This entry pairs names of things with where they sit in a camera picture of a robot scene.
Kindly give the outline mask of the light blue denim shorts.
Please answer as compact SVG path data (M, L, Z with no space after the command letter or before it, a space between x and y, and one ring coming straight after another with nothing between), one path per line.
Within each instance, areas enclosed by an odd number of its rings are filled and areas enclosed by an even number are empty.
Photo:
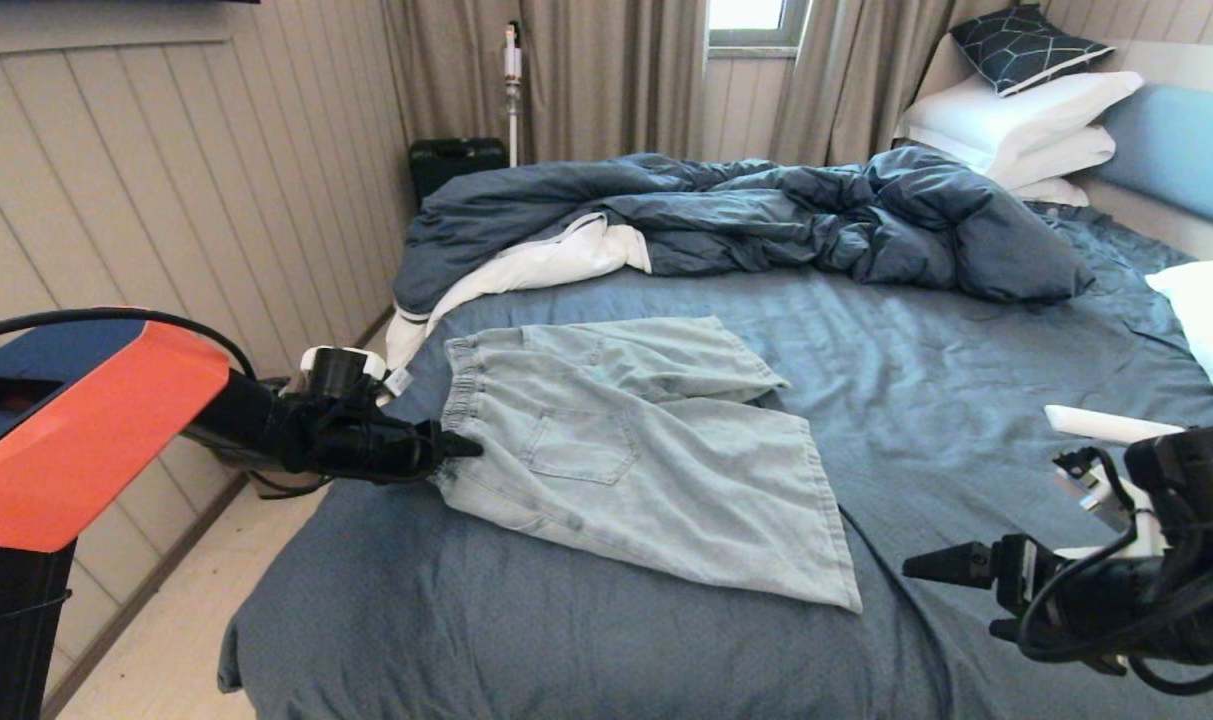
M451 509L706 585L862 612L811 425L714 316L486 328L443 345Z

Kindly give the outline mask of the long white remote control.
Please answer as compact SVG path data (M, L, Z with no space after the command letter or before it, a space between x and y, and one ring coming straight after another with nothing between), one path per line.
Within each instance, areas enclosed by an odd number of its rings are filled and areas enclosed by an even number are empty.
M1067 434L1067 436L1099 439L1101 442L1112 442L1112 445L1131 446L1133 442L1141 442L1145 439L1173 436L1173 434L1186 432L1183 427L1158 423L1158 421L1099 413L1099 411L1057 404L1046 405L1042 411L1044 411L1050 429L1055 432Z

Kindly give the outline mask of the black hard suitcase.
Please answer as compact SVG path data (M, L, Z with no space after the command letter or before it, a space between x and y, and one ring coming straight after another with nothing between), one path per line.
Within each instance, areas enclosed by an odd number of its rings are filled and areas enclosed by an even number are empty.
M408 158L417 206L459 176L509 167L500 138L427 138L411 143Z

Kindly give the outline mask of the blue bed sheet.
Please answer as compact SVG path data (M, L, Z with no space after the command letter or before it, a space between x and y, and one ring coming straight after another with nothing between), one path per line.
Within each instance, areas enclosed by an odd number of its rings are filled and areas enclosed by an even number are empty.
M449 509L332 484L228 625L217 684L258 720L1213 720L1213 693L1041 665L987 592L904 578L917 553L1112 533L1053 484L1048 404L1213 424L1213 385L1149 275L1188 263L1090 210L1046 208L1097 282L1059 305L785 269L621 270L483 297L411 365L395 415L440 415L443 345L484 328L719 316L790 382L843 510L865 611L697 585Z

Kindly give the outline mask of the white stick vacuum cleaner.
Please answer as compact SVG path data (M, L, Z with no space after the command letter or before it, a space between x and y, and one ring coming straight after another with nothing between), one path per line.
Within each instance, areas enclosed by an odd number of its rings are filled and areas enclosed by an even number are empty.
M509 23L506 23L505 25L502 59L509 167L518 167L520 164L520 114L523 82L522 32L518 19L509 19Z

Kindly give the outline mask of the small white pillow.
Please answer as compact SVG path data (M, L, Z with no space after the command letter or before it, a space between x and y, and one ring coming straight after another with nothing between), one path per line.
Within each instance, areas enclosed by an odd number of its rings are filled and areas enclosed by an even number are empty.
M1063 177L1046 178L1033 183L1009 188L1014 196L1026 202L1049 202L1087 208L1089 196L1082 188Z

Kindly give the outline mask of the wide beige curtain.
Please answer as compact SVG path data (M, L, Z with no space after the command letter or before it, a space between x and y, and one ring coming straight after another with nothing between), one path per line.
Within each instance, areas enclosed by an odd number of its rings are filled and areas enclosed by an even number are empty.
M520 161L704 152L708 0L382 0L382 13L409 139L507 137L516 24Z

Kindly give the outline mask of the dark blue white-lined duvet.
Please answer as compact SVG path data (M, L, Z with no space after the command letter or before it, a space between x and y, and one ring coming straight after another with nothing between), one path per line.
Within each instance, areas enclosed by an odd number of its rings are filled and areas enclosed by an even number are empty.
M1000 304L1058 304L1090 269L998 182L922 147L844 167L634 154L459 176L420 205L385 356L408 368L438 324L486 295L630 268L707 278L811 265Z

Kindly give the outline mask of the flat white pillow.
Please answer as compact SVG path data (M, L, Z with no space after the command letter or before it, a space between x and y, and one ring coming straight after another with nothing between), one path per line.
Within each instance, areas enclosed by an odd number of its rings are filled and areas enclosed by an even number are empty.
M1106 128L1086 126L1040 149L996 160L984 170L984 175L1008 190L1016 190L1037 182L1063 178L1078 170L1099 167L1114 159L1115 149L1117 145Z

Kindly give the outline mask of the large white pillow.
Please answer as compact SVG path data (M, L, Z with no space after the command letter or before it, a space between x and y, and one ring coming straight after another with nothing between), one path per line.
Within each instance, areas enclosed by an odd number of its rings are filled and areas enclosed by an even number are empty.
M983 175L996 160L1040 149L1077 128L1100 126L1103 113L1144 85L1141 74L1132 70L1080 73L1000 97L973 74L909 105L896 137L934 147Z

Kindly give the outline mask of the light blue padded headboard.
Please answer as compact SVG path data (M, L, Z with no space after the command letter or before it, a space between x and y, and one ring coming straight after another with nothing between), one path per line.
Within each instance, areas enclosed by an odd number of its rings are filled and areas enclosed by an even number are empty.
M1213 223L1213 92L1146 85L1109 108L1112 159L1094 175Z

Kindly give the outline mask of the narrow beige curtain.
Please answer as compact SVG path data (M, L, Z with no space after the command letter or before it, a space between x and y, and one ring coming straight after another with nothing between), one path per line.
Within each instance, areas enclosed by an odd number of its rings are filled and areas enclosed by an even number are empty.
M810 0L769 159L807 167L888 149L932 50L964 0Z

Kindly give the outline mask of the dark geometric patterned cushion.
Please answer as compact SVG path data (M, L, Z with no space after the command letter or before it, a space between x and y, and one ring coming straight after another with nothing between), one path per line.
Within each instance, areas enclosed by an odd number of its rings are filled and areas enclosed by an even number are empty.
M1063 32L1037 4L964 19L949 29L949 38L1000 97L1089 70L1115 51L1112 45Z

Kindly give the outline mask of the beige bed frame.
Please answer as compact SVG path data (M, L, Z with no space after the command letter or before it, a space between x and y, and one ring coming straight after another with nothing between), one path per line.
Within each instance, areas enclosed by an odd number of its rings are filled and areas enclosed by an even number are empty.
M1137 38L1107 38L1106 42L1114 45L1115 51L1103 61L1100 70L1135 70L1147 82L1213 92L1213 45ZM944 35L927 64L917 95L935 95L963 81L968 74L970 63L955 47L953 38ZM1213 219L1127 190L1098 178L1094 172L1074 175L1071 181L1086 192L1094 208L1112 215L1133 232L1168 242L1196 259L1213 259Z

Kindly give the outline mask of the window with grey frame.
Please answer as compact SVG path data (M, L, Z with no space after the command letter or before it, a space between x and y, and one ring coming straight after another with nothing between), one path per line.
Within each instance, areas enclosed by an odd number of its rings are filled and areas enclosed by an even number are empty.
M811 0L708 0L708 48L714 53L795 56Z

